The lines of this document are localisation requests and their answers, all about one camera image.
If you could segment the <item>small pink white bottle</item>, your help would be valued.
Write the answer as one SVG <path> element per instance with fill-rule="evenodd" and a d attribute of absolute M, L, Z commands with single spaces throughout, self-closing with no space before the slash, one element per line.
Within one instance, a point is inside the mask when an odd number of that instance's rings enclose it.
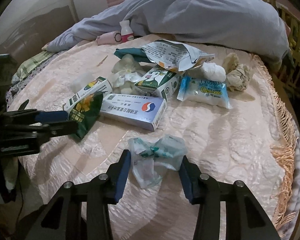
<path fill-rule="evenodd" d="M 130 21 L 129 20 L 121 21 L 120 26 L 121 26 L 122 43 L 133 40 L 134 33 L 130 27 Z"/>

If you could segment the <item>green yellow snack wrapper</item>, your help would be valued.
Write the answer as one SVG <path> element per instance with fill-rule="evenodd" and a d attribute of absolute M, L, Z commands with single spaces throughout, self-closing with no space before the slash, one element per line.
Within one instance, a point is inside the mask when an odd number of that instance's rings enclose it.
<path fill-rule="evenodd" d="M 103 101 L 103 93 L 95 92 L 75 104 L 69 113 L 69 120 L 77 122 L 73 134 L 76 141 L 81 141 L 94 126 L 98 119 Z"/>

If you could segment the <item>blue Milk Sachima packet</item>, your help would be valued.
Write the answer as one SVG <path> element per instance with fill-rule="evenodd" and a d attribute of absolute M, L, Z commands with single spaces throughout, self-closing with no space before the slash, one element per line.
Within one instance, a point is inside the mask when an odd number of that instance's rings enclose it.
<path fill-rule="evenodd" d="M 201 80 L 190 76 L 182 78 L 177 100 L 189 100 L 226 109 L 231 108 L 225 83 L 206 79 Z"/>

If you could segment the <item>torn white snack bag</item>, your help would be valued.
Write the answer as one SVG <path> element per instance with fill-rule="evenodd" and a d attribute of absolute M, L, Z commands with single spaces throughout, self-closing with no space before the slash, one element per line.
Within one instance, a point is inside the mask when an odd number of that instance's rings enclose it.
<path fill-rule="evenodd" d="M 141 47 L 148 59 L 172 72 L 185 72 L 215 58 L 191 45 L 168 40 L 157 40 Z"/>

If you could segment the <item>green yellow white box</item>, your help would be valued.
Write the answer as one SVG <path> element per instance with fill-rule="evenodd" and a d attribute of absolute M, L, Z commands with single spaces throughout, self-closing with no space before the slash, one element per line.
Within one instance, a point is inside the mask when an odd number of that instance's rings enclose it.
<path fill-rule="evenodd" d="M 82 99 L 86 98 L 90 94 L 94 94 L 95 92 L 102 92 L 105 95 L 107 95 L 112 91 L 113 89 L 110 85 L 110 82 L 106 78 L 99 76 L 98 78 L 94 79 L 86 86 L 84 86 L 72 97 L 70 97 L 63 105 L 63 110 L 66 112 L 70 112 L 76 103 L 80 102 Z"/>

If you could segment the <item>teal blue snack packet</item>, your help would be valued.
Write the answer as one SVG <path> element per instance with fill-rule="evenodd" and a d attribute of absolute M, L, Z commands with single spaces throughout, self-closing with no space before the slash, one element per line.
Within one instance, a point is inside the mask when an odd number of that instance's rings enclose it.
<path fill-rule="evenodd" d="M 122 59 L 125 55 L 131 55 L 136 62 L 151 63 L 146 53 L 141 48 L 116 49 L 114 55 Z"/>

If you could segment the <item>grey blue duvet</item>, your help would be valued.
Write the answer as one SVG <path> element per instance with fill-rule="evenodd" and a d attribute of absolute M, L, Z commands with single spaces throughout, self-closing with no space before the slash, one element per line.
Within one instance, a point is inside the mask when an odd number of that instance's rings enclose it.
<path fill-rule="evenodd" d="M 285 22 L 262 0 L 125 0 L 74 24 L 44 50 L 95 40 L 119 30 L 124 20 L 135 36 L 170 34 L 180 42 L 217 44 L 258 54 L 273 66 L 289 51 Z"/>

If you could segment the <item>clear plastic bag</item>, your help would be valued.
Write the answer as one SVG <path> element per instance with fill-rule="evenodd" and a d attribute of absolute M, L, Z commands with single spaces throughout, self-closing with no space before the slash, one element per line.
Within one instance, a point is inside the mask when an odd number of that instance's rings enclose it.
<path fill-rule="evenodd" d="M 165 135 L 156 142 L 131 138 L 128 146 L 132 173 L 142 189 L 159 184 L 168 170 L 179 171 L 187 154 L 185 140 L 173 135 Z"/>

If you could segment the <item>beige tissue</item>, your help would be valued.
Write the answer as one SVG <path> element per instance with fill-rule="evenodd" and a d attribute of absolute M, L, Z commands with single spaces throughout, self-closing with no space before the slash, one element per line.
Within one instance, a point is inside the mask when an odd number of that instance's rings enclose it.
<path fill-rule="evenodd" d="M 222 67 L 226 72 L 226 86 L 229 91 L 243 92 L 247 89 L 254 71 L 250 66 L 240 63 L 236 53 L 228 54 L 223 60 Z"/>

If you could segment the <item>white tissue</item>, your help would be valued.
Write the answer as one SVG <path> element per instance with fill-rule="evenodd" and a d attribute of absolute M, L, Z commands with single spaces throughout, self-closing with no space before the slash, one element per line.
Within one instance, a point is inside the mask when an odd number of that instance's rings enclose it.
<path fill-rule="evenodd" d="M 204 79 L 217 82 L 226 80 L 225 69 L 214 62 L 204 62 L 197 70 Z"/>

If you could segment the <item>green white milk carton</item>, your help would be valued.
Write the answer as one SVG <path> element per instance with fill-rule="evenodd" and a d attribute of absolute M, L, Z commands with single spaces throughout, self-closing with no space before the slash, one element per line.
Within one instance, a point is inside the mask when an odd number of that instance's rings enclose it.
<path fill-rule="evenodd" d="M 182 76 L 162 67 L 150 69 L 134 86 L 146 96 L 168 100 L 178 89 Z"/>

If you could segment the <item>white plush bear toy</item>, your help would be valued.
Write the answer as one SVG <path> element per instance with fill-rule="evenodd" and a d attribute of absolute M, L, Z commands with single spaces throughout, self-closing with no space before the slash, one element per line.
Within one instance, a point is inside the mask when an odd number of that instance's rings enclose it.
<path fill-rule="evenodd" d="M 135 83 L 139 82 L 145 74 L 146 72 L 133 56 L 126 54 L 115 63 L 108 81 L 115 94 L 143 95 L 143 92 L 136 88 Z"/>

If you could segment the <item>pink cylindrical case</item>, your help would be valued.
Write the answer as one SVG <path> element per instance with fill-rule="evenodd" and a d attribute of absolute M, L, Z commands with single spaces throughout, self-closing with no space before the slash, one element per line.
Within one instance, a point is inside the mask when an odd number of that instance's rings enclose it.
<path fill-rule="evenodd" d="M 122 37 L 119 31 L 112 31 L 98 36 L 96 42 L 99 46 L 106 44 L 120 44 L 122 42 Z"/>

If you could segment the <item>pink quilted bedspread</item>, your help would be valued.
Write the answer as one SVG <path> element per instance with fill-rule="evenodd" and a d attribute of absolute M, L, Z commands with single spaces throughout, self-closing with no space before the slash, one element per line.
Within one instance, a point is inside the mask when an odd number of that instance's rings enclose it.
<path fill-rule="evenodd" d="M 130 138 L 155 142 L 173 135 L 185 140 L 189 161 L 203 172 L 225 183 L 244 181 L 285 236 L 296 216 L 288 209 L 297 139 L 292 116 L 261 59 L 240 50 L 237 56 L 254 75 L 244 92 L 231 93 L 230 109 L 171 97 L 154 132 L 101 118 L 80 143 L 53 138 L 39 154 L 21 157 L 43 202 L 68 180 L 79 184 L 105 172 Z M 178 174 L 168 171 L 149 189 L 130 175 L 122 199 L 109 212 L 115 239 L 191 239 L 198 207 L 185 198 Z"/>

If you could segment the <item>blue white medicine box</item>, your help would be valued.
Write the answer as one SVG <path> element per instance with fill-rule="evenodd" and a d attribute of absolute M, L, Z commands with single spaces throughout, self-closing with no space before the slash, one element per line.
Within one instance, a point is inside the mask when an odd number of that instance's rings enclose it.
<path fill-rule="evenodd" d="M 166 110 L 166 100 L 151 96 L 108 94 L 100 114 L 154 132 Z"/>

